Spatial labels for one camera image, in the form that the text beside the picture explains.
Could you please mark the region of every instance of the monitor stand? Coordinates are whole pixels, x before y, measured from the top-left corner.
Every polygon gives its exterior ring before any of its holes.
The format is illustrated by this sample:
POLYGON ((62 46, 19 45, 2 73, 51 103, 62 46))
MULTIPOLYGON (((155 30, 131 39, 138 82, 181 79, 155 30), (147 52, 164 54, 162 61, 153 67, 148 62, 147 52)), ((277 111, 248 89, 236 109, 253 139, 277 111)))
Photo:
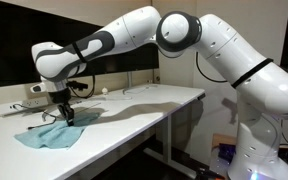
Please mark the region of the monitor stand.
POLYGON ((132 81, 133 81, 132 80, 132 72, 128 71, 127 72, 127 87, 125 89, 123 89, 124 95, 125 95, 125 93, 138 94, 138 93, 143 92, 145 89, 149 89, 151 87, 157 87, 156 84, 144 84, 144 85, 140 85, 140 86, 133 86, 132 81))

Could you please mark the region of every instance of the cloth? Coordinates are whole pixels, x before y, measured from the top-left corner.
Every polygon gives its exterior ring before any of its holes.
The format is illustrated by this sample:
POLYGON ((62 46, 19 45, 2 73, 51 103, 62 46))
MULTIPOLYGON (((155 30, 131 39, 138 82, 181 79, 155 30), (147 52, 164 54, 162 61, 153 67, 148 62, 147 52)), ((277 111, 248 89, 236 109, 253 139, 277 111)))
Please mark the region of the cloth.
POLYGON ((53 124, 37 127, 14 137, 31 148, 50 149, 71 147, 82 135, 91 121, 97 119, 99 113, 78 114, 74 118, 74 126, 67 126, 66 121, 56 121, 53 124))

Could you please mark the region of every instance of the floor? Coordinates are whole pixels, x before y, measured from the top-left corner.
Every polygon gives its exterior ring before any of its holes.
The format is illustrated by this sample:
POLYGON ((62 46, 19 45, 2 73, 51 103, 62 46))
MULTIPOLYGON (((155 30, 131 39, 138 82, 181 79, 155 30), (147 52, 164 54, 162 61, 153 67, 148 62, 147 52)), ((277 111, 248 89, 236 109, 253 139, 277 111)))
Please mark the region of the floor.
MULTIPOLYGON (((155 151, 161 151, 159 142, 154 141, 152 143, 151 141, 149 144, 146 143, 123 157, 93 178, 93 180, 192 180, 179 171, 145 154, 143 149, 147 146, 155 151)), ((206 165, 192 160, 187 154, 176 149, 172 150, 172 158, 192 169, 194 167, 208 168, 206 165)), ((197 177, 196 180, 207 180, 207 178, 197 177)))

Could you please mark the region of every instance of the monitor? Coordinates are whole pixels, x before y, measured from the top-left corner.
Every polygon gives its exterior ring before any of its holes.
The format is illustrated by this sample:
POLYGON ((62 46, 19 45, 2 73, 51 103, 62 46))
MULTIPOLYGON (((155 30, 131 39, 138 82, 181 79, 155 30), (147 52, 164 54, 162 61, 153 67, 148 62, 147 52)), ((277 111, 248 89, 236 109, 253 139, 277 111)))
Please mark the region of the monitor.
MULTIPOLYGON (((82 39, 101 26, 45 13, 0 1, 0 87, 40 82, 31 47, 51 41, 66 46, 82 39)), ((159 68, 158 48, 154 44, 88 63, 77 75, 90 76, 159 68)))

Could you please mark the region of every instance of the wall outlet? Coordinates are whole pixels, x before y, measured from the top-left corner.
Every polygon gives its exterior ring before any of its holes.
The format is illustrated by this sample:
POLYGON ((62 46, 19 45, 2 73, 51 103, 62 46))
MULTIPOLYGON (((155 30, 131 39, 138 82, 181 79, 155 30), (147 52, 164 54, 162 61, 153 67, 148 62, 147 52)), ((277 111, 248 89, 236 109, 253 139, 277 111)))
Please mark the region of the wall outlet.
POLYGON ((48 105, 48 101, 46 97, 27 99, 23 101, 16 101, 11 103, 0 104, 0 115, 5 116, 13 113, 18 113, 22 111, 27 111, 29 108, 38 108, 42 106, 48 105))

